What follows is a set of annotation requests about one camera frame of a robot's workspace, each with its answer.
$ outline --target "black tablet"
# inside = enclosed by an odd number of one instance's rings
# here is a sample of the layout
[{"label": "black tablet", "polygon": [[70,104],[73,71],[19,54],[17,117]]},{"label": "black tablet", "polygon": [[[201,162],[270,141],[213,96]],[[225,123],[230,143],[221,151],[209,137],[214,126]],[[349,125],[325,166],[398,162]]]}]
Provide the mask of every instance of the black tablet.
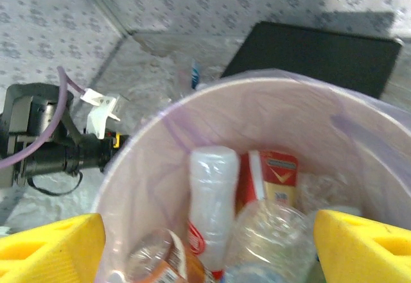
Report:
[{"label": "black tablet", "polygon": [[379,98],[402,43],[286,24],[260,22],[222,74],[276,68]]}]

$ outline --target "yellow label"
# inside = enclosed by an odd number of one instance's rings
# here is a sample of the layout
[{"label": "yellow label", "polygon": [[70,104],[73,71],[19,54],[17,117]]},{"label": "yellow label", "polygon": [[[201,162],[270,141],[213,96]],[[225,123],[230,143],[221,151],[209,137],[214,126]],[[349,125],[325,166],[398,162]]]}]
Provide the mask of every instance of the yellow label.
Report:
[{"label": "yellow label", "polygon": [[279,204],[294,205],[295,187],[264,182],[265,195],[269,200],[275,200]]}]

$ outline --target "clear plastic bottle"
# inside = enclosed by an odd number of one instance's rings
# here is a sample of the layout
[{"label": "clear plastic bottle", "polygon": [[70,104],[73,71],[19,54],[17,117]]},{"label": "clear plastic bottle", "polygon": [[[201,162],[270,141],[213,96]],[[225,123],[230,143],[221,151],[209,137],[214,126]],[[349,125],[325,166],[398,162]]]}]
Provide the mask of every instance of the clear plastic bottle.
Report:
[{"label": "clear plastic bottle", "polygon": [[190,156],[189,243],[216,279],[234,223],[239,170],[239,156],[224,146],[197,148]]},{"label": "clear plastic bottle", "polygon": [[253,282],[303,283],[314,254],[304,214],[275,201],[254,201],[232,228],[224,283],[243,282],[246,275]]},{"label": "clear plastic bottle", "polygon": [[[119,273],[112,274],[109,282],[119,279]],[[124,279],[127,283],[214,283],[190,249],[165,228],[153,230],[138,242],[127,260]]]}]

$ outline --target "white trash can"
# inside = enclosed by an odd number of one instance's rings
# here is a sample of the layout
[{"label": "white trash can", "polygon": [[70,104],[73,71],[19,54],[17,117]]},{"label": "white trash can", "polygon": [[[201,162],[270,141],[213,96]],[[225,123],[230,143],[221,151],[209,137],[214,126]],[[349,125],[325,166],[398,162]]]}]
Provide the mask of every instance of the white trash can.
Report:
[{"label": "white trash can", "polygon": [[152,229],[185,236],[188,155],[198,146],[290,150],[302,172],[349,177],[364,216],[411,229],[410,136],[408,112],[284,71],[248,72],[196,92],[140,129],[108,170],[94,204],[107,234],[96,282],[122,271]]}]

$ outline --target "yellow plastic object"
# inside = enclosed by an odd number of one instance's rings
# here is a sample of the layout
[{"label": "yellow plastic object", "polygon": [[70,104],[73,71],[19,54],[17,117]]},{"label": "yellow plastic object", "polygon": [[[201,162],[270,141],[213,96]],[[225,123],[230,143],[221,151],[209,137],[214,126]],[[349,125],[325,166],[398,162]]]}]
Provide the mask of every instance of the yellow plastic object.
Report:
[{"label": "yellow plastic object", "polygon": [[314,240],[327,283],[411,282],[411,231],[321,210]]},{"label": "yellow plastic object", "polygon": [[0,239],[0,283],[89,283],[105,244],[99,214],[59,221]]},{"label": "yellow plastic object", "polygon": [[119,148],[120,147],[120,137],[121,137],[121,134],[120,133],[116,133],[116,143],[115,143],[115,145],[113,145],[113,148]]}]

